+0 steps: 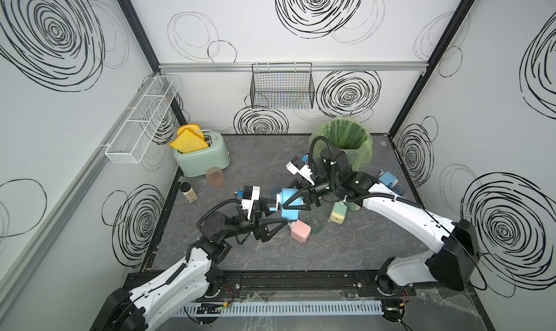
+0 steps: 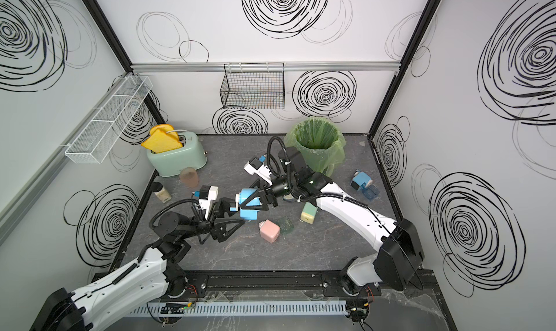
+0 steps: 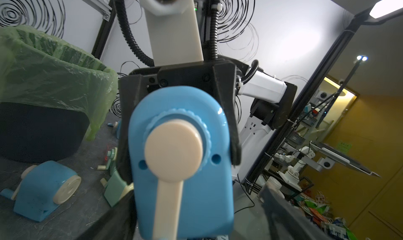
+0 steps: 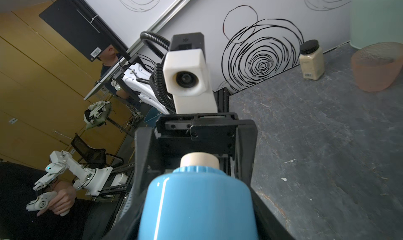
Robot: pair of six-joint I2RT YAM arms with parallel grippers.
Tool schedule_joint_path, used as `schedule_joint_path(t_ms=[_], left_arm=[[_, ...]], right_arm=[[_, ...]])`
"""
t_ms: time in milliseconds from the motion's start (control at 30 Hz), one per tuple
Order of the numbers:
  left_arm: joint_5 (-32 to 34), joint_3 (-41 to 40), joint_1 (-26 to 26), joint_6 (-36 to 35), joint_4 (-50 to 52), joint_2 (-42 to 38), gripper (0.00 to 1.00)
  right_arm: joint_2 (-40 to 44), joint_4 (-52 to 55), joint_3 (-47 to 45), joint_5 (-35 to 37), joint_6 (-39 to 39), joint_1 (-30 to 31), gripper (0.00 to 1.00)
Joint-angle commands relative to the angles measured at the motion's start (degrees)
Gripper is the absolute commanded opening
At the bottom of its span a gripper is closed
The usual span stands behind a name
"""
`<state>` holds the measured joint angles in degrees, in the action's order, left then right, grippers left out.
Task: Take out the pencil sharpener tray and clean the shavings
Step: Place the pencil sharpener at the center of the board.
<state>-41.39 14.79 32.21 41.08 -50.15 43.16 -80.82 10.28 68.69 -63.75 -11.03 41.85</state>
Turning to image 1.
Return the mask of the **blue sharpener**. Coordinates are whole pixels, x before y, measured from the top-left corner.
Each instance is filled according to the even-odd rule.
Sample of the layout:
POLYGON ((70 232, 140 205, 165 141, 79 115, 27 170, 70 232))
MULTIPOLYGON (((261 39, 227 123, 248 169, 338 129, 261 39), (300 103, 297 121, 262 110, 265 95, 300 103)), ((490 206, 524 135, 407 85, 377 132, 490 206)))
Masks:
POLYGON ((391 172, 382 170, 379 174, 379 182, 388 188, 394 188, 399 183, 399 180, 391 172))
POLYGON ((281 217, 290 221, 297 221, 299 218, 300 206, 304 206, 303 198, 294 196, 298 193, 297 189, 282 189, 276 195, 276 202, 274 206, 269 209, 277 212, 281 211, 281 217))

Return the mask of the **pink pencil sharpener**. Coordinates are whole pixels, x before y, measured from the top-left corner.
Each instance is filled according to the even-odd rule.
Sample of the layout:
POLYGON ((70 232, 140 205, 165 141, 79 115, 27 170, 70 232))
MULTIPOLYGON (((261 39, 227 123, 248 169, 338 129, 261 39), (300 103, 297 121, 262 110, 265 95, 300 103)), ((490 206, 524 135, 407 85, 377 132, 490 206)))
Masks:
POLYGON ((311 226, 300 220, 289 224, 291 237, 299 243, 305 243, 311 234, 311 226))

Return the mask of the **clear sharpener tray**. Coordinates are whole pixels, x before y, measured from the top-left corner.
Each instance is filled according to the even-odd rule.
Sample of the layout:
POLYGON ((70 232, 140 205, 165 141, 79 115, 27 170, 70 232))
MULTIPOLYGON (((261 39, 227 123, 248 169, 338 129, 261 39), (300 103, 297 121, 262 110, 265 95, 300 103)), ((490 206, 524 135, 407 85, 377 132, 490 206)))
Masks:
POLYGON ((311 233, 316 235, 323 231, 324 225, 319 217, 311 217, 308 219, 307 224, 311 227, 311 233))

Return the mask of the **green sharpener bottom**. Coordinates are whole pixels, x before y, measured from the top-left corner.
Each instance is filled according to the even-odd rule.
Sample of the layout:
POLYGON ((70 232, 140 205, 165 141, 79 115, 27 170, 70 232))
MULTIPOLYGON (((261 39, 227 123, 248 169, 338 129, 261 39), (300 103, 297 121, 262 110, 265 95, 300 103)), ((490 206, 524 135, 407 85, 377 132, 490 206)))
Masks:
POLYGON ((348 207, 344 202, 335 202, 330 212, 329 221, 343 224, 348 207))

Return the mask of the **green sharpener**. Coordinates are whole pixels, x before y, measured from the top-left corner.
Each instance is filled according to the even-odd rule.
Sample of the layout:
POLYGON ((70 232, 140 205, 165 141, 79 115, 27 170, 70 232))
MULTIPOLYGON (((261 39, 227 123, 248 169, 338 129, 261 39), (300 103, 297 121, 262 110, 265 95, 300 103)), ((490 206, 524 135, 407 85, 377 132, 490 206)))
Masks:
POLYGON ((361 209, 361 206, 353 202, 346 202, 345 204, 347 208, 350 209, 352 212, 357 212, 361 209))
POLYGON ((335 202, 330 212, 329 221, 343 224, 348 207, 344 202, 335 202))

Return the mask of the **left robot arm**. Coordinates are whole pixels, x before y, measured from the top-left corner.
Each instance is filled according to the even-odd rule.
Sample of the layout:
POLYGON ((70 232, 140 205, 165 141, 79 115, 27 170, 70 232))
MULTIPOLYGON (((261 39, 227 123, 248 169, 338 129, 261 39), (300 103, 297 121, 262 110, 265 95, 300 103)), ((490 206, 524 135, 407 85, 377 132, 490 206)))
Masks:
POLYGON ((289 221, 273 218, 266 200, 243 209, 238 199, 227 199, 196 223, 201 235, 185 256, 153 279, 131 290, 111 293, 91 325, 92 330, 157 330, 188 303, 223 286, 218 268, 231 250, 228 238, 252 234, 269 241, 289 221))

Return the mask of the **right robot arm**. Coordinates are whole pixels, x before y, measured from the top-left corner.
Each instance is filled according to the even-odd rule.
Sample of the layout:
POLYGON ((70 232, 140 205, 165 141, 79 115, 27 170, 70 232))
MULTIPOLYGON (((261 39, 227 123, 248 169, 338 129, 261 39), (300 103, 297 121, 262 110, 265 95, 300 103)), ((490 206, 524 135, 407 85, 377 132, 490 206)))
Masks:
POLYGON ((467 220, 454 222, 436 215, 425 206, 399 196, 378 179, 351 167, 347 154, 333 147, 323 136, 325 144, 319 162, 313 155, 306 159, 294 157, 286 165, 288 171, 300 178, 277 195, 282 216, 295 220, 299 211, 309 211, 321 199, 333 193, 338 206, 349 203, 376 212, 408 231, 427 251, 405 258, 389 258, 377 271, 375 285, 384 296, 392 296, 414 283, 440 283, 462 291, 466 288, 479 261, 479 244, 474 225, 467 220))

